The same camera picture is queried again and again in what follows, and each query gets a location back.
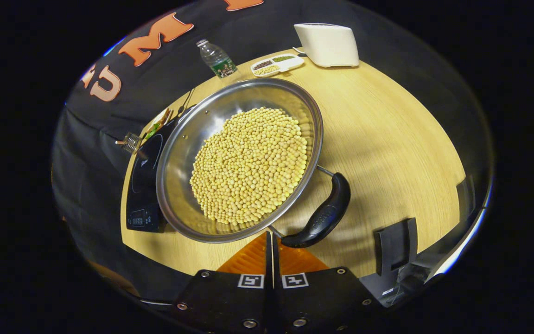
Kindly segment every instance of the bottle label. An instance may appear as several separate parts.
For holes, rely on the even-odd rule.
[[[238,70],[236,65],[232,63],[232,60],[229,58],[217,65],[212,66],[211,69],[214,71],[216,76],[218,76],[218,78],[225,78]]]

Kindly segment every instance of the black cloth backdrop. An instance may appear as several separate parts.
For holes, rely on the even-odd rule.
[[[147,36],[155,21],[172,12],[195,27],[176,40],[162,42],[141,66],[117,53],[132,38]],[[406,30],[341,0],[265,0],[235,12],[226,11],[225,2],[200,0],[134,27],[95,62],[88,88],[77,82],[65,106],[60,106],[52,148],[53,192],[60,215],[66,217],[87,259],[123,275],[144,298],[176,296],[190,276],[138,254],[121,241],[121,190],[129,155],[114,142],[127,132],[139,133],[163,108],[213,76],[199,56],[198,40],[208,39],[241,64],[301,46],[293,25],[310,22],[352,28],[360,59],[405,87],[432,112],[453,140],[466,173],[486,172],[477,165],[487,160],[479,158],[487,154],[484,137],[454,131],[481,128],[473,95],[445,60]],[[110,102],[89,93],[107,65],[121,79],[121,90]]]

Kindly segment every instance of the orange letter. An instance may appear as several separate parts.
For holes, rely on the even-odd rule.
[[[237,11],[252,6],[258,6],[263,3],[263,0],[224,0],[228,4],[227,11]]]
[[[92,86],[91,91],[89,91],[90,95],[94,95],[98,99],[101,99],[102,101],[110,102],[114,100],[115,97],[117,97],[117,94],[121,90],[121,79],[117,77],[114,73],[112,73],[110,70],[108,70],[108,65],[102,69],[102,72],[100,72],[100,75],[98,78],[105,78],[108,80],[113,87],[110,90],[104,90],[98,82],[95,82]]]
[[[162,46],[160,42],[160,35],[164,36],[164,42],[170,42],[178,36],[193,29],[194,25],[189,23],[185,25],[174,17],[176,13],[171,13],[159,19],[150,28],[148,36],[138,37],[130,40],[127,44],[121,47],[119,53],[127,53],[127,55],[135,61],[135,66],[143,64],[151,55],[150,51],[142,51],[141,49],[157,50]]]
[[[82,77],[83,88],[88,88],[89,81],[92,80],[92,77],[94,76],[95,67],[96,67],[96,64],[92,65],[92,67],[90,67],[89,70],[83,75]]]

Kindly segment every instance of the plastic water bottle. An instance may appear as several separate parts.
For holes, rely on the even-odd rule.
[[[240,72],[227,53],[219,46],[213,45],[206,39],[197,42],[201,51],[201,58],[224,83],[240,80]]]

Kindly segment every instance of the white toaster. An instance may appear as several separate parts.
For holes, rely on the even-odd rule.
[[[358,66],[358,46],[348,27],[327,23],[294,25],[304,52],[318,66]]]

